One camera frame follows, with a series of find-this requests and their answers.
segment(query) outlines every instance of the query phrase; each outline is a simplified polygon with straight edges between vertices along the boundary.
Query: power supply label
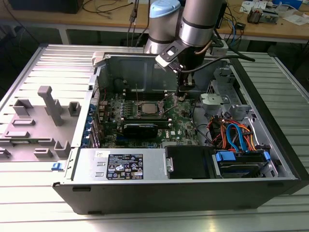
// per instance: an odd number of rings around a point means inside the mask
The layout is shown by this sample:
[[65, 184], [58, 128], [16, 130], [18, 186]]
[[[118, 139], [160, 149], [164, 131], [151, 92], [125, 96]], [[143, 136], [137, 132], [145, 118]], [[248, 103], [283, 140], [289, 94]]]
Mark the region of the power supply label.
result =
[[108, 180], [141, 180], [144, 178], [143, 154], [110, 154]]

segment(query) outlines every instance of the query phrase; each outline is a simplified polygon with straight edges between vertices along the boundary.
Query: blue tab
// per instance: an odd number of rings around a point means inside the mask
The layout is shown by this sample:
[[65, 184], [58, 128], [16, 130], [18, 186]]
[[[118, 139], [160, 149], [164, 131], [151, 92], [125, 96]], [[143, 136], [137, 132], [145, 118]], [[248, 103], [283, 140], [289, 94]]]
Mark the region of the blue tab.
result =
[[84, 144], [87, 144], [87, 143], [89, 143], [89, 139], [86, 139], [86, 138], [82, 138], [82, 143], [84, 143]]
[[88, 136], [89, 134], [90, 134], [90, 131], [86, 130], [86, 131], [83, 132], [83, 136]]
[[216, 159], [217, 159], [217, 162], [220, 162], [220, 161], [235, 161], [236, 157], [235, 157], [234, 153], [231, 152], [231, 151], [219, 151], [216, 154]]
[[54, 163], [52, 167], [52, 171], [63, 171], [62, 163]]
[[96, 109], [96, 107], [95, 107], [95, 105], [94, 105], [94, 104], [90, 104], [90, 105], [89, 105], [89, 109], [93, 109], [93, 110], [95, 110], [95, 109]]
[[90, 129], [90, 128], [91, 128], [91, 124], [86, 123], [86, 124], [85, 124], [85, 128], [86, 128], [86, 129]]
[[87, 116], [86, 122], [87, 122], [87, 123], [90, 123], [90, 122], [92, 122], [92, 117], [90, 117], [90, 116]]
[[264, 151], [264, 156], [265, 156], [267, 161], [271, 160], [270, 155], [269, 155], [269, 153], [267, 151]]

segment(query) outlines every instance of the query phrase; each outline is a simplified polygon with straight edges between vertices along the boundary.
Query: electronics board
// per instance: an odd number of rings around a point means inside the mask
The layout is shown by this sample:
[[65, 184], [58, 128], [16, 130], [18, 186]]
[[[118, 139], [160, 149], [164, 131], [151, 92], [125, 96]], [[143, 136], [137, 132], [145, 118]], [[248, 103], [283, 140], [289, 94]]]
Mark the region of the electronics board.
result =
[[[198, 145], [191, 113], [191, 100], [177, 101], [173, 93], [105, 95], [98, 112], [100, 146], [164, 148], [167, 145]], [[144, 132], [136, 135], [135, 131], [141, 127]]]

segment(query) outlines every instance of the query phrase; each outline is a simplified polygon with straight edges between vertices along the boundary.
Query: yellow wire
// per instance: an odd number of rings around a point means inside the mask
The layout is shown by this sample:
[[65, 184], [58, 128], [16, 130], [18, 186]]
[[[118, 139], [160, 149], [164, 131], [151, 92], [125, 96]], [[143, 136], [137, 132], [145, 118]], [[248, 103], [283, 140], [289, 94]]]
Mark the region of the yellow wire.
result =
[[252, 143], [252, 147], [253, 149], [256, 151], [255, 147], [254, 147], [254, 143], [253, 143], [253, 136], [251, 135], [251, 143]]

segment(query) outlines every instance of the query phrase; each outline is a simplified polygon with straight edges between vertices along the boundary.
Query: metal bracket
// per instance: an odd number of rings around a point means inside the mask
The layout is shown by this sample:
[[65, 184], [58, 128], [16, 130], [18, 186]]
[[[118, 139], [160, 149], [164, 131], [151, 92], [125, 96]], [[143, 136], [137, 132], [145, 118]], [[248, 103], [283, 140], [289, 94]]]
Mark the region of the metal bracket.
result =
[[174, 171], [174, 167], [173, 167], [173, 159], [170, 157], [166, 158], [166, 170], [169, 173], [172, 173]]
[[104, 52], [94, 52], [91, 58], [92, 66], [93, 67], [100, 66], [102, 64], [102, 61], [104, 61], [107, 58], [109, 57], [106, 57]]

